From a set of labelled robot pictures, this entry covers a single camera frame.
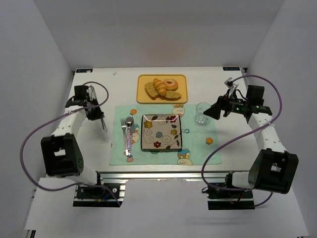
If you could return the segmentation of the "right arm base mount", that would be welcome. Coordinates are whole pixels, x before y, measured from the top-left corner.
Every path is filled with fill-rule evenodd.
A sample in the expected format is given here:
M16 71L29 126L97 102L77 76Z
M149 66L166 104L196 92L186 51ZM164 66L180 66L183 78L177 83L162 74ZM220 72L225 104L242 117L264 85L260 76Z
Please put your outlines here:
M231 191L205 186L202 193L208 197L209 210L252 210L255 209L251 191Z

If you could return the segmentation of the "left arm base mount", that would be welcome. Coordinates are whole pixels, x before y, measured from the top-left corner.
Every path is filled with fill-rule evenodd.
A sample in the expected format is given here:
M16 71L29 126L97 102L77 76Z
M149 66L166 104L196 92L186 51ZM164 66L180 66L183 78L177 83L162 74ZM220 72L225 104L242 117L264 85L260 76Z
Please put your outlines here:
M106 188L77 186L73 199L73 207L119 208L125 196L127 180L103 174L101 183Z

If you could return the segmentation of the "metal tongs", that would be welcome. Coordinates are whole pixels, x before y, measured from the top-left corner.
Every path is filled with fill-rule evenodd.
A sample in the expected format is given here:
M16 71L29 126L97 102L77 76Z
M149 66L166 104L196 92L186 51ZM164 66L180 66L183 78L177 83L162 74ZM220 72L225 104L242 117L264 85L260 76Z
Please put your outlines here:
M97 94L96 94L94 87L90 86L90 89L91 89L91 100L97 99ZM104 118L100 119L100 121L101 121L101 125L102 125L104 132L107 132L107 127L106 127L106 123L105 123Z

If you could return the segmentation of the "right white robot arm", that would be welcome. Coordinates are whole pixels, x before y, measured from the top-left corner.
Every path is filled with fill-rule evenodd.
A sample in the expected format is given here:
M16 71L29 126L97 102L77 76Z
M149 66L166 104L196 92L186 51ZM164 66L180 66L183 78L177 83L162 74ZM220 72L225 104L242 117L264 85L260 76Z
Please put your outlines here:
M203 113L215 120L220 119L222 111L225 117L230 113L243 115L259 149L250 170L228 174L221 190L258 189L281 194L287 194L290 190L299 159L282 145L272 123L272 112L264 106L263 95L264 87L250 85L246 99L241 100L232 88L219 96L216 103Z

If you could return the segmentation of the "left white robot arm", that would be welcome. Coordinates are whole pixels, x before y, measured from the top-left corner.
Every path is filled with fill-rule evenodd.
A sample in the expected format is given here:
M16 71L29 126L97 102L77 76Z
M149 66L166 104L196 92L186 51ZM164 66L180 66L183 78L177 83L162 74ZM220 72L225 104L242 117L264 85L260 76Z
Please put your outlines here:
M75 183L100 185L100 174L84 165L76 137L85 119L99 120L106 132L105 115L98 106L93 86L75 86L74 92L75 95L66 102L66 116L51 136L41 140L46 173L50 177L67 178Z

